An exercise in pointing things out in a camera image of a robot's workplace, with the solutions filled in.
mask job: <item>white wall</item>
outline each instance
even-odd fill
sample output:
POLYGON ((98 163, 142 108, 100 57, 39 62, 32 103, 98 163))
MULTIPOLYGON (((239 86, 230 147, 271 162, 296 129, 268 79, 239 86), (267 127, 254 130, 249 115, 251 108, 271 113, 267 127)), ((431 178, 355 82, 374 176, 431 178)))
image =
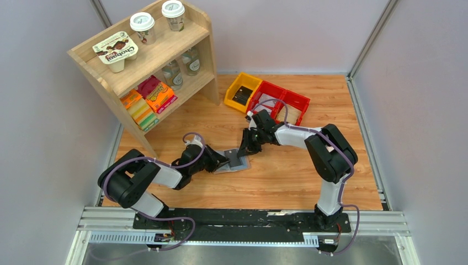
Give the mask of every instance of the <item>white wall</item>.
MULTIPOLYGON (((101 0, 116 23, 153 0, 101 0)), ((219 72, 345 73, 387 0, 189 0, 213 23, 219 72)))
POLYGON ((63 264, 117 121, 66 51, 103 30, 89 1, 3 1, 0 256, 63 264))
POLYGON ((405 0, 355 79, 421 264, 466 264, 468 2, 405 0))

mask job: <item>glass jar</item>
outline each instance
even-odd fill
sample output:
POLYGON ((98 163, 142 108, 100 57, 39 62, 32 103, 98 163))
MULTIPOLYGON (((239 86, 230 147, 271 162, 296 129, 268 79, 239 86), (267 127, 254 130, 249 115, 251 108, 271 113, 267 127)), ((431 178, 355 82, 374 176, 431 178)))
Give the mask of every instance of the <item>glass jar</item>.
POLYGON ((200 59, 198 58, 198 50, 195 47, 191 47, 182 54, 182 62, 187 68, 187 74, 195 76, 200 72, 200 59))
POLYGON ((172 90, 176 91, 182 87, 184 81, 177 61, 174 60, 165 65, 165 67, 162 68, 162 73, 166 79, 166 84, 170 86, 172 90))

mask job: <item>shelf board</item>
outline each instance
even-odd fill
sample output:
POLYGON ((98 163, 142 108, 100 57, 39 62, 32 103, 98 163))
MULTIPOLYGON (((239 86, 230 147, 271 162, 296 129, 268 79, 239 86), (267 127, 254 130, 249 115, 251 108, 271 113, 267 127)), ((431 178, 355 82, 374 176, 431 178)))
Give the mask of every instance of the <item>shelf board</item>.
POLYGON ((97 56, 87 61, 87 64, 110 85, 118 97, 124 96, 155 71, 210 34, 208 30, 189 19, 185 20, 184 30, 171 31, 165 17, 156 20, 155 30, 156 43, 151 45, 141 43, 136 33, 130 35, 138 46, 138 57, 134 61, 125 60, 125 69, 119 73, 112 73, 97 56))
POLYGON ((169 105, 167 109, 165 109, 161 114, 156 114, 159 119, 159 122, 156 124, 156 126, 214 78, 215 75, 213 73, 204 71, 203 69, 196 76, 184 75, 184 83, 182 88, 174 91, 174 94, 177 96, 177 100, 169 105))

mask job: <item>yogurt cup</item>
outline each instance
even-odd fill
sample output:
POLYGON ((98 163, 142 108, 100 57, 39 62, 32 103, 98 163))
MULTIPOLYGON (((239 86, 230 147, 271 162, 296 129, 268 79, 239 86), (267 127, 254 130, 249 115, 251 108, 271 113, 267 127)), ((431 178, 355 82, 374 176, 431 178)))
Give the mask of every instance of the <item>yogurt cup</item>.
POLYGON ((167 18, 167 23, 172 31, 184 29, 184 5, 177 0, 169 0, 162 4, 162 15, 167 18))
POLYGON ((136 31, 143 44, 156 42, 155 19, 146 12, 139 12, 131 16, 130 27, 136 31))
POLYGON ((103 64, 112 72, 118 73, 125 68, 125 59, 136 59, 138 46, 127 32, 119 31, 94 45, 93 50, 103 64))

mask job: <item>robotic arm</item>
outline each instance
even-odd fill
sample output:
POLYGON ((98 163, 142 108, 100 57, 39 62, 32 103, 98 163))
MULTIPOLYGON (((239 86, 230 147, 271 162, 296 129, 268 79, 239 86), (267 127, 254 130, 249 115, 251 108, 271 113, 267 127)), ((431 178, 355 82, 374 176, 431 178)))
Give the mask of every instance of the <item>robotic arm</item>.
POLYGON ((133 208, 156 217, 168 207, 146 191, 151 183, 180 190, 190 183, 193 174, 202 170, 213 172, 229 163, 228 158, 215 152, 209 145, 203 145, 199 135, 185 144, 181 157, 174 160, 171 167, 132 149, 101 174, 98 185, 108 198, 122 208, 133 208))
POLYGON ((242 143, 237 156, 261 152, 262 144, 267 143, 307 149, 317 173, 322 178, 320 198, 315 205, 314 223, 321 230, 334 227, 343 211, 343 207, 339 204, 342 180, 351 172, 348 162, 335 148, 340 149, 353 165, 358 161, 356 153, 343 134, 333 124, 322 128, 305 128, 283 122, 276 124, 266 110, 261 110, 257 114, 249 112, 247 118, 250 119, 250 124, 243 130, 242 143), (331 140, 334 147, 317 133, 331 140))

